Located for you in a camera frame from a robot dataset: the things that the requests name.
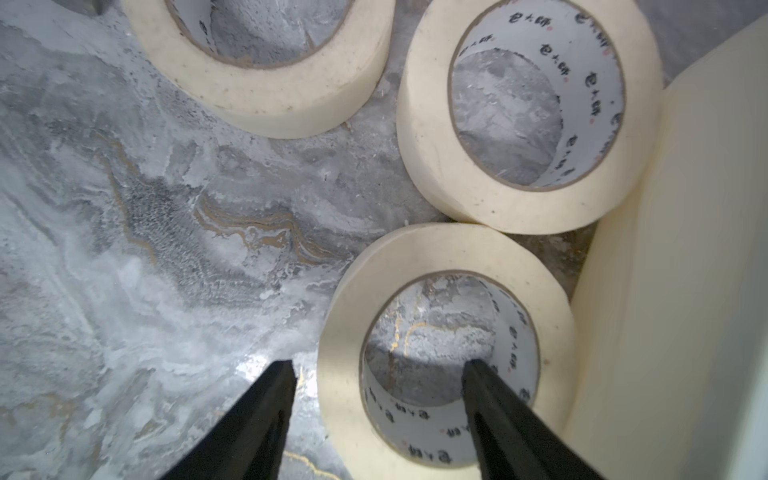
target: large tape roll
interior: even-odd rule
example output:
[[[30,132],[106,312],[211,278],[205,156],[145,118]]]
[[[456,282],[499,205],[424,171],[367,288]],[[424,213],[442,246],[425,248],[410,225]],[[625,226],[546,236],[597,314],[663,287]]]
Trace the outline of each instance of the large tape roll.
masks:
[[[462,146],[453,65],[489,49],[536,65],[560,101],[562,136],[531,185],[498,179]],[[637,183],[657,136],[661,63],[632,1],[435,0],[411,43],[397,107],[402,159],[443,213],[511,233],[582,227]]]
[[[300,138],[330,130],[368,100],[389,53],[395,0],[350,0],[336,32],[310,55],[260,68],[217,55],[209,0],[124,0],[153,65],[225,121]]]
[[[574,326],[557,280],[525,248],[480,225],[427,223],[385,235],[347,270],[320,337],[320,413],[357,480],[480,478],[460,399],[411,406],[377,383],[362,353],[372,325],[408,285],[439,273],[482,279],[498,315],[491,365],[560,432],[575,389]]]
[[[598,224],[572,303],[564,437],[608,478],[765,478],[728,470],[765,452],[734,447],[754,420],[741,397],[766,315],[766,45],[768,15],[672,82],[647,173]]]

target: beige masking tape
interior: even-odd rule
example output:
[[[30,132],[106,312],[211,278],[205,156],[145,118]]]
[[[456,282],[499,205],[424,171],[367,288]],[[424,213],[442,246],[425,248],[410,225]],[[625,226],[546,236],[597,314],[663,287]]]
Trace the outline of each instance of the beige masking tape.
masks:
[[[560,102],[553,161],[528,186],[492,177],[453,120],[453,65],[496,48],[536,65]],[[572,230],[616,207],[639,180],[657,136],[661,82],[654,36],[631,0],[435,0],[402,76],[400,153],[419,191],[456,220],[510,233]]]
[[[215,52],[209,0],[124,0],[152,64],[236,127],[272,138],[334,128],[370,97],[389,53],[395,0],[350,0],[314,52],[260,67]]]
[[[464,402],[425,407],[399,401],[378,384],[362,355],[389,302],[414,282],[440,273],[481,279],[497,312],[491,367],[550,429],[560,432],[568,418],[576,373],[573,318],[546,267],[481,225],[401,228],[349,267],[320,337],[320,413],[356,480],[480,479]]]
[[[711,439],[710,465],[688,455],[715,413],[708,388],[735,399],[750,374],[741,352],[736,378],[713,379],[735,315],[753,308],[745,272],[766,249],[767,45],[765,16],[672,82],[647,173],[598,224],[572,302],[580,371],[564,438],[607,478],[727,477],[740,415]],[[750,318],[765,312],[756,296]]]

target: tape roll edge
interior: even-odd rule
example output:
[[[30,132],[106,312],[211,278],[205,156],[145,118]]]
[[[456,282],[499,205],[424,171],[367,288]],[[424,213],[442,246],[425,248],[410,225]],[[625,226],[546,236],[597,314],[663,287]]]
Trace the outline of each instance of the tape roll edge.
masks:
[[[481,276],[487,276],[489,279],[499,282],[502,286],[513,292],[520,303],[531,314],[532,323],[539,341],[540,352],[542,352],[539,358],[540,376],[533,410],[555,432],[560,432],[563,429],[570,414],[576,386],[576,344],[573,317],[565,293],[546,267],[532,253],[516,244],[513,240],[502,233],[481,225],[427,223],[405,227],[378,239],[349,267],[339,282],[339,287],[333,296],[326,318],[326,326],[320,337],[317,383],[321,416],[332,443],[355,478],[391,478],[392,475],[400,472],[399,468],[402,465],[409,466],[406,469],[407,471],[401,473],[411,475],[412,477],[410,478],[435,478],[435,480],[439,478],[480,478],[476,465],[461,468],[430,468],[403,458],[381,439],[362,407],[361,393],[359,391],[359,369],[367,333],[376,321],[378,312],[391,300],[389,294],[395,293],[399,288],[414,280],[409,278],[410,274],[405,274],[408,278],[402,278],[402,275],[399,274],[397,275],[397,280],[389,279],[385,281],[385,283],[389,282],[391,284],[376,284],[377,290],[386,290],[386,292],[378,291],[378,293],[374,293],[376,304],[369,305],[365,312],[355,310],[356,316],[362,319],[357,326],[350,327],[349,325],[342,324],[336,318],[339,315],[339,312],[336,311],[339,303],[347,302],[349,298],[362,298],[360,295],[357,295],[359,289],[365,286],[361,285],[361,283],[364,283],[360,278],[361,274],[367,275],[369,273],[366,273],[367,269],[377,268],[375,257],[380,254],[386,255],[388,249],[394,243],[398,243],[407,236],[414,236],[410,240],[425,241],[427,243],[433,240],[450,239],[452,237],[454,238],[453,241],[455,241],[456,236],[459,235],[458,232],[461,232],[461,235],[465,235],[464,238],[468,240],[468,244],[470,244],[469,240],[482,240],[484,242],[482,244],[484,255],[488,254],[489,258],[492,258],[493,261],[489,260],[487,266],[480,269],[484,271],[477,271],[476,268],[464,268],[467,265],[462,263],[453,265],[454,270],[458,269],[466,273],[476,272]],[[495,254],[506,254],[507,258],[498,261],[498,258],[496,258],[498,255],[495,257]],[[397,266],[393,265],[389,260],[391,259],[388,259],[385,265],[388,268],[397,269]],[[401,263],[407,266],[409,261],[408,259],[403,259]],[[447,266],[449,265],[437,262],[433,273],[451,270],[446,268]],[[525,280],[523,280],[524,276],[520,275],[520,271],[526,271],[525,269],[531,266],[541,275],[543,288],[542,283],[531,282],[534,285],[526,285]],[[515,276],[508,270],[516,270],[518,276]],[[495,272],[502,272],[503,275],[496,276]],[[424,272],[421,272],[414,277],[418,278],[424,274]],[[518,284],[510,285],[509,278],[512,277],[515,278],[514,282]],[[554,291],[559,292],[559,294],[556,297],[548,296],[546,300],[540,299],[537,301],[531,300],[531,297],[528,295],[531,292],[538,292],[540,295],[541,291],[549,293]],[[551,313],[555,310],[559,312],[561,318],[554,320],[551,326],[547,327],[541,320],[537,320],[537,318],[552,316]],[[339,338],[342,338],[345,342],[361,343],[361,346],[359,349],[353,348],[354,355],[349,350],[340,352],[336,346],[339,344]],[[343,378],[337,375],[339,368],[346,372]],[[350,388],[355,390],[354,394],[349,393]],[[347,389],[346,393],[339,396],[340,389]],[[351,442],[350,432],[352,431],[363,435],[365,439],[357,439]],[[361,446],[363,444],[371,445],[370,442],[376,446],[375,450],[377,452],[379,449],[382,449],[380,453],[387,458],[387,462],[395,462],[400,466],[392,468],[388,466],[383,474],[379,474],[380,472],[370,471],[371,468],[376,469],[373,463],[369,465],[368,469],[358,469],[351,465],[350,462],[352,464],[355,463],[354,455],[372,456],[373,452],[366,451]]]
[[[447,76],[442,66],[450,65],[448,59],[460,36],[478,15],[498,3],[482,0],[468,6],[459,0],[443,0],[428,7],[409,47],[398,97],[403,162],[422,195],[456,220],[523,234],[583,227],[629,194],[653,153],[662,98],[655,38],[633,2],[571,2],[593,15],[613,41],[624,74],[624,121],[605,159],[586,176],[555,190],[518,189],[494,180],[465,151],[450,118],[448,79],[418,85],[418,79]],[[444,33],[447,39],[439,38],[444,46],[439,51],[430,49],[438,42],[435,37]]]
[[[290,139],[323,133],[351,118],[384,71],[395,0],[350,1],[326,43],[274,68],[216,60],[181,34],[164,0],[123,0],[123,7],[147,58],[172,83],[236,127]],[[344,65],[330,65],[329,56],[343,58]],[[302,83],[307,78],[313,79],[312,88]],[[265,84],[272,87],[264,90]]]

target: cardboard tape core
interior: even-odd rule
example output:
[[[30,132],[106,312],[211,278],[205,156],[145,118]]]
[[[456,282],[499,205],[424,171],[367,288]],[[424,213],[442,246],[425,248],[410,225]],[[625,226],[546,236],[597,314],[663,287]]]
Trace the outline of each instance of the cardboard tape core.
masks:
[[[487,50],[511,51],[530,61],[558,96],[561,139],[547,170],[528,188],[562,187],[592,171],[611,149],[624,112],[621,66],[601,26],[561,0],[503,2],[465,33],[452,71],[459,62]],[[472,152],[467,153],[485,168]]]
[[[459,274],[477,279],[495,312],[495,339],[488,364],[520,399],[531,405],[538,384],[539,353],[530,315],[512,293],[490,279],[469,272]],[[422,280],[404,286],[387,305]],[[361,363],[360,388],[366,411],[376,430],[394,449],[415,462],[438,467],[463,466],[477,460],[462,399],[442,406],[409,404],[387,392],[364,357]]]

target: black printed characters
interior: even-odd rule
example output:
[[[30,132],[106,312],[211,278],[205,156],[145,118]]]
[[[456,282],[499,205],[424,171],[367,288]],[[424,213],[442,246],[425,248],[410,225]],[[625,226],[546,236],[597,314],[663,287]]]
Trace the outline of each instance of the black printed characters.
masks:
[[[592,88],[595,85],[598,84],[598,74],[594,73],[593,71],[590,72],[589,75],[584,79],[584,85],[587,86],[587,88]]]
[[[395,403],[395,408],[398,410],[398,412],[401,412],[401,413],[410,413],[410,414],[411,414],[411,417],[415,417],[415,416],[416,416],[416,413],[417,413],[416,411],[414,411],[414,410],[411,410],[411,409],[408,409],[408,408],[406,408],[405,406],[402,406],[402,405],[400,405],[400,404],[399,404],[399,403],[397,403],[397,402]],[[424,411],[424,410],[419,410],[419,411],[418,411],[418,414],[419,414],[419,418],[421,418],[421,419],[424,419],[424,420],[429,420],[429,414],[428,414],[426,411]]]
[[[538,49],[538,52],[546,57],[547,55],[552,53],[552,46],[548,43],[545,43],[541,46],[541,48]],[[560,55],[552,56],[552,60],[554,60],[555,63],[557,63],[559,58],[560,58]],[[567,75],[571,73],[571,69],[568,67],[568,65],[564,61],[561,61],[558,64],[558,70],[560,70],[560,75]]]
[[[176,9],[176,7],[174,7],[174,11],[175,11],[176,13],[178,13],[178,12],[179,12],[179,11]],[[200,20],[200,22],[199,22],[199,25],[200,25],[200,30],[202,30],[202,31],[203,31],[203,33],[205,34],[205,43],[207,43],[207,44],[208,44],[208,48],[210,48],[210,39],[208,38],[208,28],[205,26],[205,24],[203,23],[203,21],[202,21],[202,20]]]
[[[570,155],[570,154],[571,154],[571,151],[570,150],[566,150],[565,151],[565,156],[563,156],[563,159],[558,162],[558,166],[555,167],[554,169],[555,170],[560,170],[561,168],[563,168],[563,166],[565,165],[565,162],[568,161],[568,155]]]
[[[486,43],[487,41],[491,40],[492,38],[493,38],[493,34],[491,33],[490,35],[486,35],[485,37],[481,38],[478,41],[472,42],[471,45],[467,45],[466,47],[462,48],[462,50],[458,53],[458,56],[461,57],[462,55],[464,55],[464,52],[466,52],[470,47],[474,47],[478,43]]]
[[[444,432],[448,438],[453,439],[454,437],[462,436],[462,430],[469,432],[469,425],[462,425],[461,427],[450,427],[445,430],[440,430],[440,433]]]
[[[373,393],[373,390],[370,387],[368,387],[368,391],[363,390],[363,392],[366,394],[366,402],[370,402],[371,399],[373,399],[373,403],[375,403],[376,406],[379,407],[379,410],[384,412],[386,419],[392,423],[395,423],[395,417],[392,415],[392,412],[390,412],[389,410],[385,410],[384,407],[382,407],[382,404],[379,403],[379,400],[376,398],[376,394]]]
[[[522,12],[517,12],[517,13],[515,13],[513,15],[510,15],[509,23],[517,23],[521,18],[523,18],[523,13]],[[539,15],[538,17],[536,17],[536,19],[534,19],[533,14],[528,14],[528,16],[525,17],[525,20],[527,20],[528,22],[535,23],[536,25],[538,25],[540,27],[546,27],[547,25],[552,23],[552,19],[551,18],[544,17],[543,15]]]
[[[608,41],[608,36],[603,33],[602,31],[598,33],[598,41],[600,42],[601,47],[607,47],[611,43]]]
[[[428,458],[429,460],[434,460],[435,458],[432,453],[429,453],[426,450],[418,449],[413,445],[408,445],[408,453],[411,454],[413,458]],[[437,459],[445,464],[450,464],[453,462],[453,459],[445,450],[437,451]]]
[[[611,125],[618,125],[619,122],[621,122],[621,112],[615,114],[613,118],[611,119]],[[616,127],[612,132],[611,136],[608,138],[608,140],[603,144],[603,147],[600,149],[600,155],[604,155],[605,152],[608,151],[608,148],[611,146],[611,143],[614,141],[614,138],[616,137],[616,133],[619,131],[619,128]]]

